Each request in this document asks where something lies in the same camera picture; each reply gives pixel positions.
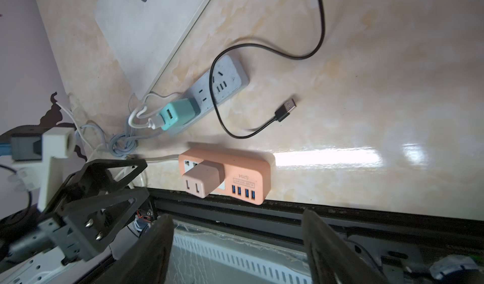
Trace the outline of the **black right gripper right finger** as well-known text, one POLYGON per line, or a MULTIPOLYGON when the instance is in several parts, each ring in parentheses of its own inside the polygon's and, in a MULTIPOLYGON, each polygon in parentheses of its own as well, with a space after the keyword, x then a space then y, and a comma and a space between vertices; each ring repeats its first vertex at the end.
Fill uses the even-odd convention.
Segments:
POLYGON ((302 238, 313 283, 387 283, 314 211, 302 215, 302 238))

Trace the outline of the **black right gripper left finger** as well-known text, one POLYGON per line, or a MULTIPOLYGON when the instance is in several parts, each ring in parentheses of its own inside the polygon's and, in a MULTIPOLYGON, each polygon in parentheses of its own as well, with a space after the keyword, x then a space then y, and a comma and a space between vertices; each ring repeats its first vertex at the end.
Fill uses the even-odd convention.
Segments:
POLYGON ((161 216, 120 260, 95 283, 165 283, 173 246, 174 223, 161 216))

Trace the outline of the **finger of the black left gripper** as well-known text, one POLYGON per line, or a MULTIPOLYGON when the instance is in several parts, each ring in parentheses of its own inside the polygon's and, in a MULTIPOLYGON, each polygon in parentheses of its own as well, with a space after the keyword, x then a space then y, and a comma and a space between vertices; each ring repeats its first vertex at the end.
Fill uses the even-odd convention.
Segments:
POLYGON ((64 262, 100 255, 148 199, 147 188, 86 195, 62 192, 41 215, 39 228, 61 249, 64 262))
POLYGON ((144 159, 95 159, 71 174, 56 193, 56 206, 62 207, 70 202, 91 198, 101 192, 114 193, 123 190, 147 168, 144 159), (129 173, 115 179, 112 169, 128 168, 129 173))

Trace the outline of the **pink charger plug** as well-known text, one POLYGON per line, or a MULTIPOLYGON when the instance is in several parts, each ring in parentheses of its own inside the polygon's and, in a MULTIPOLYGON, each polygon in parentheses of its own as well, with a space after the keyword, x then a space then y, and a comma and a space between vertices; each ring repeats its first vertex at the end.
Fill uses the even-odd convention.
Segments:
POLYGON ((199 198, 205 198, 220 186, 224 188, 224 166, 211 161, 182 163, 182 181, 185 191, 199 198))

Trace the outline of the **mint green charger plug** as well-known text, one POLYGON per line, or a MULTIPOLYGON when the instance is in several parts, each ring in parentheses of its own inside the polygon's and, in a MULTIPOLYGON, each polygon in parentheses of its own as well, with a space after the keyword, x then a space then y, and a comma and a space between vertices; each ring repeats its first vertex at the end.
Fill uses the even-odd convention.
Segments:
POLYGON ((164 121, 161 128, 164 131, 168 131, 173 128, 181 127, 194 119, 199 112, 199 106, 193 98, 184 98, 173 101, 160 111, 160 116, 164 121))

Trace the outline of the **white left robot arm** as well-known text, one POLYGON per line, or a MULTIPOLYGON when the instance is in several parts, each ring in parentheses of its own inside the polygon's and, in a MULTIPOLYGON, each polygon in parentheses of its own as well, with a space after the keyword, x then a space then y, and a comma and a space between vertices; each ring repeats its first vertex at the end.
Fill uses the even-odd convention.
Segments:
POLYGON ((135 219, 149 197, 129 188, 144 159, 97 159, 69 175, 44 209, 1 229, 1 271, 17 267, 7 283, 45 283, 79 261, 102 254, 135 219))

